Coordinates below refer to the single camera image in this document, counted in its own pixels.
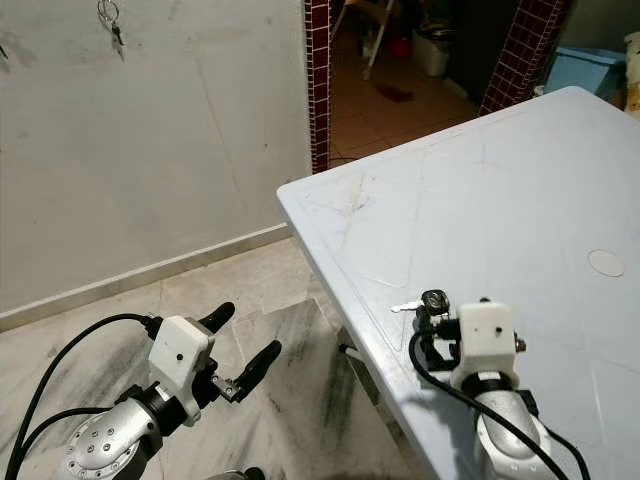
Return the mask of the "dark floor rag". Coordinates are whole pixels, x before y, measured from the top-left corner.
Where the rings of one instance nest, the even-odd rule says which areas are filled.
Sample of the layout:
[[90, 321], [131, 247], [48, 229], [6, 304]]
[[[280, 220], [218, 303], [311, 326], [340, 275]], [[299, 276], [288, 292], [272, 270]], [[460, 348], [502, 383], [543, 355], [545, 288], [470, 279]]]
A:
[[415, 100], [415, 92], [404, 90], [404, 88], [398, 87], [396, 84], [375, 83], [374, 88], [384, 99], [392, 102], [410, 102]]

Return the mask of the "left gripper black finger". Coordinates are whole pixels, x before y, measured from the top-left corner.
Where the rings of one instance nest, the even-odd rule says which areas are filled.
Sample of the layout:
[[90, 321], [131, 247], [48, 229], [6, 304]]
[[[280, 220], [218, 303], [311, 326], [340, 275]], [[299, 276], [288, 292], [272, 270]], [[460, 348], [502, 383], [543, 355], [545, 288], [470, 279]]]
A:
[[236, 306], [234, 306], [234, 303], [230, 301], [224, 302], [216, 307], [214, 311], [210, 312], [209, 315], [201, 317], [201, 319], [198, 320], [198, 324], [207, 330], [210, 335], [216, 334], [232, 320], [234, 314], [236, 314]]
[[244, 366], [242, 374], [236, 379], [236, 401], [241, 402], [250, 396], [253, 389], [261, 383], [261, 380], [268, 374], [270, 366], [282, 352], [282, 343], [279, 340], [271, 340], [261, 351], [248, 361]]

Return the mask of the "round white table cap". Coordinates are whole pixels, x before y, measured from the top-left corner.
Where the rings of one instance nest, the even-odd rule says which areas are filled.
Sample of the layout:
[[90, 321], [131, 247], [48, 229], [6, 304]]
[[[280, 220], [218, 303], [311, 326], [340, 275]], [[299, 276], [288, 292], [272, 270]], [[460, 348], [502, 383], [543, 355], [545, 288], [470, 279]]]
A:
[[611, 278], [620, 278], [627, 270], [625, 260], [609, 250], [591, 250], [588, 253], [588, 265], [595, 273]]

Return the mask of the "white bucket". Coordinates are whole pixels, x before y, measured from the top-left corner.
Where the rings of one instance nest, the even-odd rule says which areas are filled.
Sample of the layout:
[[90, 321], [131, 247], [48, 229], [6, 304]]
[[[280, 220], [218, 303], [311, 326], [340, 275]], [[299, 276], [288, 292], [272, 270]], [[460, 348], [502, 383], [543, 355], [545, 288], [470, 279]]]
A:
[[413, 64], [426, 76], [443, 76], [447, 69], [449, 50], [456, 35], [457, 29], [452, 28], [413, 28], [411, 47]]

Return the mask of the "yellowish object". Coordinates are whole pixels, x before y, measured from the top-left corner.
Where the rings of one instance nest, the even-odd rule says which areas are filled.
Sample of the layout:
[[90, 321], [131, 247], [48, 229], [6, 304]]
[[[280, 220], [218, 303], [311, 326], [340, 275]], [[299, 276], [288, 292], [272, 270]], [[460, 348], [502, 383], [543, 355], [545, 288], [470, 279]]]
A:
[[640, 120], [640, 31], [623, 37], [626, 52], [626, 106], [628, 115]]

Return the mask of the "white plastic table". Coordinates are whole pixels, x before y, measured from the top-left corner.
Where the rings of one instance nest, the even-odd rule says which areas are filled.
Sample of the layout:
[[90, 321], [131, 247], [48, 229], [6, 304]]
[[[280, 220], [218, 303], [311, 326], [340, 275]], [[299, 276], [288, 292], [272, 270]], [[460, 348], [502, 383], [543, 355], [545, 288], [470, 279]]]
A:
[[[442, 289], [515, 311], [515, 369], [591, 480], [640, 480], [640, 120], [564, 88], [276, 192], [428, 474], [475, 480], [474, 415], [407, 353], [411, 312]], [[620, 255], [611, 278], [591, 250]]]

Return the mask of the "black-headed key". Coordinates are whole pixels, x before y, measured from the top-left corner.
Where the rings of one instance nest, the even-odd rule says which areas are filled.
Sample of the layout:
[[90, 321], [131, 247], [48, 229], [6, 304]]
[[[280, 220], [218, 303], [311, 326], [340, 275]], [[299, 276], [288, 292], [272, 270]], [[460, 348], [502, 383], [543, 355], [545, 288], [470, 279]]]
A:
[[431, 317], [448, 319], [451, 316], [451, 302], [444, 291], [431, 289], [431, 291], [422, 292], [419, 300], [392, 306], [390, 311], [393, 314], [411, 312], [413, 317], [426, 317], [426, 319], [431, 319]]

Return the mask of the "black robot foot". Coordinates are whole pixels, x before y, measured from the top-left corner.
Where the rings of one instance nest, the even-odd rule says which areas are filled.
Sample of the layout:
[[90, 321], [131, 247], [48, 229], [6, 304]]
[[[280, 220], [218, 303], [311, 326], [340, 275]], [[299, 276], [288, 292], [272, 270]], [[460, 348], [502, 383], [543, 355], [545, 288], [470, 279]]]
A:
[[243, 470], [220, 472], [206, 480], [266, 480], [265, 472], [259, 467], [248, 467]]

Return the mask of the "blue plastic bin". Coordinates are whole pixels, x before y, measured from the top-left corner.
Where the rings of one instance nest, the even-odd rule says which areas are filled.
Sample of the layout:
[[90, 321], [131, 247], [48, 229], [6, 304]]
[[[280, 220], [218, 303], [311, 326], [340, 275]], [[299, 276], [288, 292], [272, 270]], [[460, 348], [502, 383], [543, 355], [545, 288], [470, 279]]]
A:
[[625, 55], [594, 47], [558, 47], [544, 93], [580, 87], [611, 101], [625, 82]]

